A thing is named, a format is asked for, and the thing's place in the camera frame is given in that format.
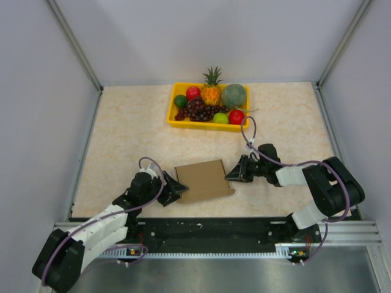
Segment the brown cardboard box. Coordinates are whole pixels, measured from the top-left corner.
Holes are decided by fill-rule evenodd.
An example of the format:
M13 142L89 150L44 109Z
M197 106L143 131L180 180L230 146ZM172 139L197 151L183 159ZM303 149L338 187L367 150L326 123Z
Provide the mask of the brown cardboard box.
M226 180L222 159L175 167L178 182L188 187L180 204L193 204L232 196L235 189Z

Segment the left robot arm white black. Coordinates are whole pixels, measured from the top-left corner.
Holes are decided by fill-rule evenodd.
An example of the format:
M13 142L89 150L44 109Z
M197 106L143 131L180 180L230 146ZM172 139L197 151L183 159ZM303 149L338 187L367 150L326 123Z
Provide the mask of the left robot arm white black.
M69 291L86 267L103 252L122 240L138 237L137 216L146 205L157 201L167 206L189 188L167 172L157 175L142 170L130 186L103 212L84 224L51 232L33 267L32 274L56 292Z

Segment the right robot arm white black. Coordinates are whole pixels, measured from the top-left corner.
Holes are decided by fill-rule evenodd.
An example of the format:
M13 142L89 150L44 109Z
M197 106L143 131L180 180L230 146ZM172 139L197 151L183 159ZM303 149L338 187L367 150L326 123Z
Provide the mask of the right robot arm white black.
M291 241L300 241L307 235L307 228L329 220L339 212L346 212L365 199L362 186L337 157L287 165L281 163L271 143L260 145L256 150L252 144L247 147L249 154L240 157L233 170L225 176L226 180L251 183L255 177L264 177L276 187L309 188L312 201L287 217L285 234Z

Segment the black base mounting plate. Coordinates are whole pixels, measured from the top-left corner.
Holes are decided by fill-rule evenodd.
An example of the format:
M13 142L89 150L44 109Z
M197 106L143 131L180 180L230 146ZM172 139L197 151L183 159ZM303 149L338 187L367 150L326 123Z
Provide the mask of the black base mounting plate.
M305 248L320 243L318 225L304 230L281 217L139 218L124 244L149 253L266 253L276 244Z

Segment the red tomato fruit front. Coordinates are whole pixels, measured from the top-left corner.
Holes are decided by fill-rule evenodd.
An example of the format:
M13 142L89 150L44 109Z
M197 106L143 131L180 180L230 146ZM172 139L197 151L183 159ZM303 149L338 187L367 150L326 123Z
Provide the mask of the red tomato fruit front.
M245 117L245 113L235 109L229 113L228 120L231 125L240 125Z

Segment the light green apple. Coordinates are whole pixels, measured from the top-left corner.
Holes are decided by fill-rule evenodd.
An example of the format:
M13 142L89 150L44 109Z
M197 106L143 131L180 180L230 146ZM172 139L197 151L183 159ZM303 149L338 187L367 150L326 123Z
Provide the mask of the light green apple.
M229 124L228 116L225 113L218 112L213 116L213 123Z

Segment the purple grape bunch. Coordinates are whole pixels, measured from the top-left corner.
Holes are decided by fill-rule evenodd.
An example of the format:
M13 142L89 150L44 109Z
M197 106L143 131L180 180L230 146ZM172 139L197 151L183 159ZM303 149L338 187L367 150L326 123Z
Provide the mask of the purple grape bunch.
M216 113L222 112L227 115L229 112L225 106L207 105L200 96L188 101L185 108L177 109L178 112L174 116L175 121L183 121L185 118L189 118L193 122L213 122L213 116Z

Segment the green netted melon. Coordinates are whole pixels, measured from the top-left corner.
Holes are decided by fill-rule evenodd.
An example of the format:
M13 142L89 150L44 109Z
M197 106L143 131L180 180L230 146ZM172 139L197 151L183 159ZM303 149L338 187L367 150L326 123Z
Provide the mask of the green netted melon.
M230 109L241 107L247 101L247 92L241 84L227 85L221 93L222 104Z

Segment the pineapple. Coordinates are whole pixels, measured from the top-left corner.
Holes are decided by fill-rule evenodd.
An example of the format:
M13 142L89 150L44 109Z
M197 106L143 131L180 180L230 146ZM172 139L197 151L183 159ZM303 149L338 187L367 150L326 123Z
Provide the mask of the pineapple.
M203 101L210 106L217 106L221 98L220 83L222 82L221 69L209 67L208 72L203 74L204 86L201 89L201 97Z

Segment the dark green lime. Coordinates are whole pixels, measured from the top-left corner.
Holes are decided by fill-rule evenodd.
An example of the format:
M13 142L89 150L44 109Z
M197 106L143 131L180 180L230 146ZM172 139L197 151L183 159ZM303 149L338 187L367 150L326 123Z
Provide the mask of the dark green lime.
M174 98L174 105L180 109L185 108L188 103L188 99L185 95L177 95Z

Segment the red apple at back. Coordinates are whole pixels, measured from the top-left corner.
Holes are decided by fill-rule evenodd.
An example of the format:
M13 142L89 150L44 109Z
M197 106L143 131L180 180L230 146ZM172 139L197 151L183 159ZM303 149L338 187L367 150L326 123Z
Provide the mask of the red apple at back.
M186 97L188 101L192 101L194 98L200 96L200 89L197 86L190 86L186 90Z

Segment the yellow plastic tray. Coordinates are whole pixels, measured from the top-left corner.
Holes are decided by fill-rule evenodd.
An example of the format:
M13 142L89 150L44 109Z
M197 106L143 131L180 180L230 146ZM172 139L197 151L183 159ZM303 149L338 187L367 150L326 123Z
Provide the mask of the yellow plastic tray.
M222 91L228 86L229 84L218 84L216 87L219 88L219 91L222 93ZM239 110L244 112L245 116L249 116L250 113L250 88L248 86L242 85L246 92L246 100L245 102L240 105ZM184 120L176 120L175 116L178 114L178 107L174 103L174 99L178 95L186 95L187 89L190 87L198 87L201 93L204 92L204 87L207 87L207 85L203 83L195 83L195 82L176 82L173 85L172 93L170 97L170 103L169 103L169 109L167 111L167 118L166 121L171 127L173 128L181 128L181 129L202 129L202 130L214 130L214 131L230 131L230 132L240 132L241 128L240 125L232 125L230 123L228 124L221 124L221 123L214 123L213 118L211 118L210 121L207 122L201 122L201 121L191 121L190 117L185 117Z

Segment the right aluminium frame post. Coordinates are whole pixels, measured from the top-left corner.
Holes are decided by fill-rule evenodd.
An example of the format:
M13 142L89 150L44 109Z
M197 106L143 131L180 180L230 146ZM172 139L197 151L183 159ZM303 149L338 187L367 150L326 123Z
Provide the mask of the right aluminium frame post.
M349 23L345 33L343 34L341 40L339 41L336 49L332 53L330 60L328 61L325 69L323 70L319 80L316 82L316 87L320 91L327 80L329 79L332 72L335 70L338 62L342 58L343 54L347 50L351 40L353 39L355 33L359 29L369 10L371 9L374 1L373 0L364 0L360 3L357 12L354 14L351 22Z

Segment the aluminium frame post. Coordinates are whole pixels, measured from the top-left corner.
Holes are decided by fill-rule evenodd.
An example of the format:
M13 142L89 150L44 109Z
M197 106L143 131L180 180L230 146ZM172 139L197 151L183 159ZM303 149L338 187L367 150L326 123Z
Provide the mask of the aluminium frame post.
M71 50L75 54L85 74L89 78L89 81L95 87L97 92L101 94L103 91L103 86L98 80L97 75L95 74L90 62L87 59L87 56L84 53L84 50L82 49L78 39L76 38L76 35L74 34L57 1L45 0L45 3L48 6L50 12L53 14L55 20L57 21L66 41L68 42Z
M329 79L332 72L335 70L338 62L342 58L343 54L347 50L351 40L353 39L355 33L359 29L369 10L371 9L374 1L373 0L364 0L360 3L357 12L354 14L351 22L349 23L345 33L343 34L341 40L339 41L336 49L332 53L330 60L328 61L325 69L323 70L319 80L316 82L316 87L320 91L327 80Z

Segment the left aluminium frame post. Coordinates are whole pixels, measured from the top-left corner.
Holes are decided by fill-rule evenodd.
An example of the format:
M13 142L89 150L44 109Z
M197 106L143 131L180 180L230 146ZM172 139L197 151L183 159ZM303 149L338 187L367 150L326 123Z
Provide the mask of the left aluminium frame post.
M76 35L74 34L57 1L45 0L45 3L48 6L50 12L53 14L55 20L57 21L66 41L68 42L71 50L75 54L85 74L89 78L89 81L95 87L97 92L101 94L103 91L103 86L98 80L97 75L95 74L90 62L87 59L87 56L84 53L84 50L82 49L78 39L76 38Z

